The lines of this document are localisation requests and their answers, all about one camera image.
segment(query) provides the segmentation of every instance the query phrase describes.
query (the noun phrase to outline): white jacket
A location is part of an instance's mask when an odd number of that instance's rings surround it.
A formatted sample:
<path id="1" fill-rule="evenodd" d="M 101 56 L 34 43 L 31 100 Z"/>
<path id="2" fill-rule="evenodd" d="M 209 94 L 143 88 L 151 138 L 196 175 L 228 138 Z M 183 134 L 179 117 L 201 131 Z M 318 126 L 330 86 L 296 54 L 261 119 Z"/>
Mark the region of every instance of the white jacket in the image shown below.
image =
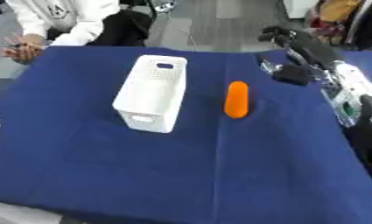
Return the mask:
<path id="1" fill-rule="evenodd" d="M 50 27 L 66 32 L 53 46 L 84 46 L 104 29 L 102 20 L 119 10 L 119 0 L 6 0 L 15 11 L 24 35 L 46 38 Z"/>

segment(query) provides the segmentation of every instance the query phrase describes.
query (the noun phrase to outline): table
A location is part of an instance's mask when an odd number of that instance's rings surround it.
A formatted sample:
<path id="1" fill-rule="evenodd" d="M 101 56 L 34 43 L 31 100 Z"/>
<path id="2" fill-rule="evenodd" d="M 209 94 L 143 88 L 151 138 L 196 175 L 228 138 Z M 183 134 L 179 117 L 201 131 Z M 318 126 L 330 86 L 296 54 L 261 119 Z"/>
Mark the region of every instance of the table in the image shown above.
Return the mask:
<path id="1" fill-rule="evenodd" d="M 127 129 L 110 106 L 143 54 L 188 59 L 168 135 Z M 347 58 L 372 75 L 372 52 Z M 235 80 L 254 99 L 242 120 L 222 113 Z M 372 223 L 372 180 L 318 86 L 277 83 L 254 54 L 50 48 L 3 95 L 0 122 L 2 202 L 105 223 Z"/>

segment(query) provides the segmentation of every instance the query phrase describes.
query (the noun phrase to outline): black pants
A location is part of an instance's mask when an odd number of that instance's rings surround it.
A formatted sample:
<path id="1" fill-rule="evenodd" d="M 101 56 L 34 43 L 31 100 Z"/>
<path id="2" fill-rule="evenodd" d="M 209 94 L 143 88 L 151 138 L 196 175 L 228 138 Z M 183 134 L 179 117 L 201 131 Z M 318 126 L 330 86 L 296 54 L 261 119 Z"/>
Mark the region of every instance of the black pants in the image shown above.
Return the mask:
<path id="1" fill-rule="evenodd" d="M 104 19 L 102 34 L 87 46 L 143 46 L 147 35 L 136 25 L 137 21 L 146 24 L 147 15 L 139 12 L 121 10 L 119 13 Z M 149 30 L 150 24 L 143 25 Z M 55 40 L 63 32 L 51 28 L 47 33 L 47 39 Z"/>

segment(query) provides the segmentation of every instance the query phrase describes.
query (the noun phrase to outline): bag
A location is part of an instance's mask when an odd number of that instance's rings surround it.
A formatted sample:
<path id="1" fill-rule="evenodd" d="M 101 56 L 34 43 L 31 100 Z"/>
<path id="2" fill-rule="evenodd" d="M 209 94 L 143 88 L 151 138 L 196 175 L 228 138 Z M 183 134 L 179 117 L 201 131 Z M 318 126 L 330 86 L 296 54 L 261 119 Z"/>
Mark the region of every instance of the bag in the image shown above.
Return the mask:
<path id="1" fill-rule="evenodd" d="M 361 0 L 327 0 L 320 6 L 320 19 L 330 23 L 342 23 L 357 9 Z"/>
<path id="2" fill-rule="evenodd" d="M 340 46 L 347 33 L 344 24 L 360 3 L 361 0 L 320 1 L 306 18 L 311 34 L 331 46 Z"/>

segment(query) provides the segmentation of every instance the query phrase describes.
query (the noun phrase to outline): basket handle hole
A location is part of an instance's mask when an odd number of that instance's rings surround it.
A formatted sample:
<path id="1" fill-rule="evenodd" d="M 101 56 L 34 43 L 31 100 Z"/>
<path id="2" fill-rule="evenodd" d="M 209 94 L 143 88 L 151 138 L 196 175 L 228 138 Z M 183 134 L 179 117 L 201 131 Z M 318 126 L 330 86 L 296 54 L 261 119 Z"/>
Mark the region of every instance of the basket handle hole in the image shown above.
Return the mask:
<path id="1" fill-rule="evenodd" d="M 148 116 L 141 116 L 141 115 L 134 115 L 131 117 L 132 120 L 136 120 L 137 122 L 141 123 L 153 123 L 153 118 Z"/>
<path id="2" fill-rule="evenodd" d="M 173 69 L 172 64 L 166 64 L 166 63 L 158 63 L 157 67 L 161 69 Z"/>

